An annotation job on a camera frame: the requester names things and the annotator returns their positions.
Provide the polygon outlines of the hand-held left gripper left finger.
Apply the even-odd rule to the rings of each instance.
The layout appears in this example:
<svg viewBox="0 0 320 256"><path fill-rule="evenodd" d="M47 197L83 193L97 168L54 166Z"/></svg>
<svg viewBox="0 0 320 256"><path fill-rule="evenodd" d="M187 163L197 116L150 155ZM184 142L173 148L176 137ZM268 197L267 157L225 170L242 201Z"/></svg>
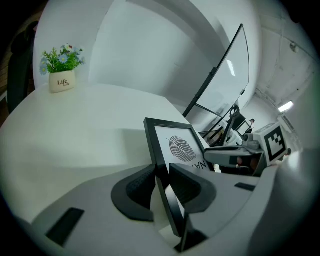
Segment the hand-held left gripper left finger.
<svg viewBox="0 0 320 256"><path fill-rule="evenodd" d="M32 227L60 256L173 256L151 211L155 166L86 181L44 209Z"/></svg>

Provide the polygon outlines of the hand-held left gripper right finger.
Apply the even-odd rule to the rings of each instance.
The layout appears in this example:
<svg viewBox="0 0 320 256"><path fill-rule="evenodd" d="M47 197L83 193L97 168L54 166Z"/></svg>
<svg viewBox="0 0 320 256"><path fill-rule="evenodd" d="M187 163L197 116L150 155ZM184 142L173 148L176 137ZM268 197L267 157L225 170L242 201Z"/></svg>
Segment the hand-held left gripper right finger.
<svg viewBox="0 0 320 256"><path fill-rule="evenodd" d="M260 182L259 177L169 165L170 185L184 207L182 256L246 256L250 237L227 227Z"/></svg>

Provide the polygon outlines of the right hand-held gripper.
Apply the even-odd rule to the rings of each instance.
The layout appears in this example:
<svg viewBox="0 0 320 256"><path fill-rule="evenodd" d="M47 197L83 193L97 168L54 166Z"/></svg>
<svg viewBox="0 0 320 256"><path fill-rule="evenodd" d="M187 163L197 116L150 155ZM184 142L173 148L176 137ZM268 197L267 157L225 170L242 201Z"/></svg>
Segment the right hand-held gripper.
<svg viewBox="0 0 320 256"><path fill-rule="evenodd" d="M254 177L260 177L263 171L277 164L288 153L287 143L280 123L270 123L253 133L246 133L242 146L217 146L206 148L203 157L211 163L227 168L236 168L238 158L255 158L250 161Z"/></svg>

